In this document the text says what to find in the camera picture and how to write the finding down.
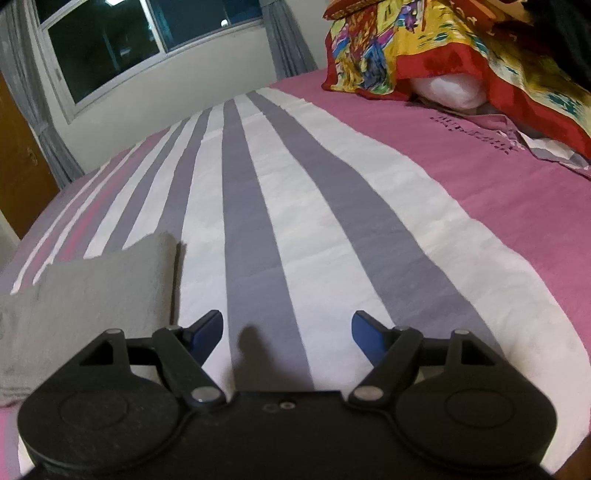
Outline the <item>brown wooden door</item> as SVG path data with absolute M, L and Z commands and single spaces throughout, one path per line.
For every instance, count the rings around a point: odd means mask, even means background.
M 1 212 L 23 238 L 59 189 L 4 77 L 0 95 Z

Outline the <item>black garment on pile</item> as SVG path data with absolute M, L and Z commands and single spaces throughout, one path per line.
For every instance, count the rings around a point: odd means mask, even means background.
M 590 90 L 590 1 L 521 1 L 538 39 L 561 70 Z

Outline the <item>colourful folded quilt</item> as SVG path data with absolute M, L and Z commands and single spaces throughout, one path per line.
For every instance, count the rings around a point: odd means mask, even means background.
M 590 155 L 590 93 L 480 1 L 334 1 L 322 87 L 407 99 L 414 83 L 460 74 L 510 118 Z

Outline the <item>aluminium frame window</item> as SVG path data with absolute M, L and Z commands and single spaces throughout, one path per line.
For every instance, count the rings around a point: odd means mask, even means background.
M 168 54 L 262 17 L 257 1 L 33 1 L 68 121 Z

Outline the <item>right grey curtain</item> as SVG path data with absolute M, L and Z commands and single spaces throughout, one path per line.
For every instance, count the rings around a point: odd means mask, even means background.
M 290 6 L 283 0 L 260 0 L 263 25 L 279 80 L 318 69 Z

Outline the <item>striped pink purple bedsheet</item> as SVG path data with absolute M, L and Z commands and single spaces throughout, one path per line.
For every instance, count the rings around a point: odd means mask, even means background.
M 226 391 L 353 389 L 353 313 L 476 334 L 552 401 L 543 464 L 590 430 L 590 176 L 537 158 L 504 116 L 287 79 L 199 111 L 62 191 L 1 275 L 177 241 L 171 322 L 221 311 Z

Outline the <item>grey sweatpants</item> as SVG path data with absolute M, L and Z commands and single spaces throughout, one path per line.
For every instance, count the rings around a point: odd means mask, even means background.
M 151 234 L 131 247 L 49 265 L 1 298 L 1 404 L 32 393 L 108 329 L 148 337 L 172 318 L 177 241 Z

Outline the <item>left grey curtain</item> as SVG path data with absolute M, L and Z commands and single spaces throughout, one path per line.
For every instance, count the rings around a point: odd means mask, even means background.
M 63 190 L 84 172 L 52 120 L 33 56 L 23 1 L 11 1 L 1 11 L 1 72 L 57 187 Z

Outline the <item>white pillow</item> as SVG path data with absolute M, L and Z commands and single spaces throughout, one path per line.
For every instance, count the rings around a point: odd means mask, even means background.
M 419 96 L 452 110 L 475 110 L 487 102 L 482 82 L 468 74 L 414 78 L 410 84 Z

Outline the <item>grey curtain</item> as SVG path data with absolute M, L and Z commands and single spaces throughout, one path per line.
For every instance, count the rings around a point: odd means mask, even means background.
M 33 56 L 23 1 L 11 1 L 1 11 L 1 72 L 57 187 L 63 190 L 84 172 L 52 120 Z
M 318 69 L 290 6 L 283 0 L 260 0 L 263 25 L 279 80 Z

